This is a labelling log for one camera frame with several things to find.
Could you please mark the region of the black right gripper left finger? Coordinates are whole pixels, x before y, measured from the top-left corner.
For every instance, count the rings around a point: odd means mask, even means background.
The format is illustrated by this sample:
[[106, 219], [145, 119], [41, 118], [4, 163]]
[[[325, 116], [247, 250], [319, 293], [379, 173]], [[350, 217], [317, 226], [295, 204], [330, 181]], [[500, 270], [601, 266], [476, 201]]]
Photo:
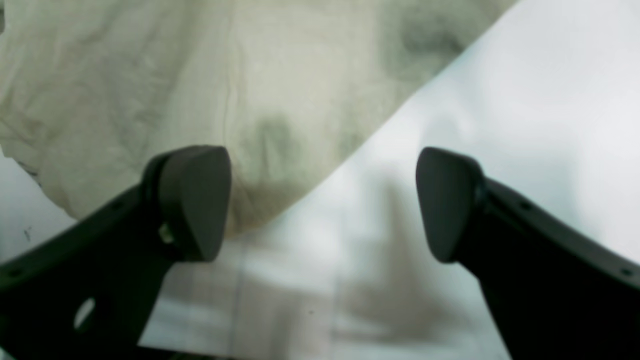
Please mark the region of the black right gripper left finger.
[[226, 232], [223, 146], [155, 156], [139, 184], [1, 266], [1, 348], [14, 360], [202, 360], [138, 343], [169, 269], [208, 263]]

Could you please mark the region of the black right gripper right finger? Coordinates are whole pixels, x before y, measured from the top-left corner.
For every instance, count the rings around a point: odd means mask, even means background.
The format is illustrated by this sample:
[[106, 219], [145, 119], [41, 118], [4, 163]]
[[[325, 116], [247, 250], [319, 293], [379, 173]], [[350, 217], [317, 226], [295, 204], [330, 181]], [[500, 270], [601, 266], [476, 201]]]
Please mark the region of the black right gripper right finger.
[[639, 265], [461, 153], [427, 146], [416, 189], [430, 253], [478, 280], [513, 360], [637, 360]]

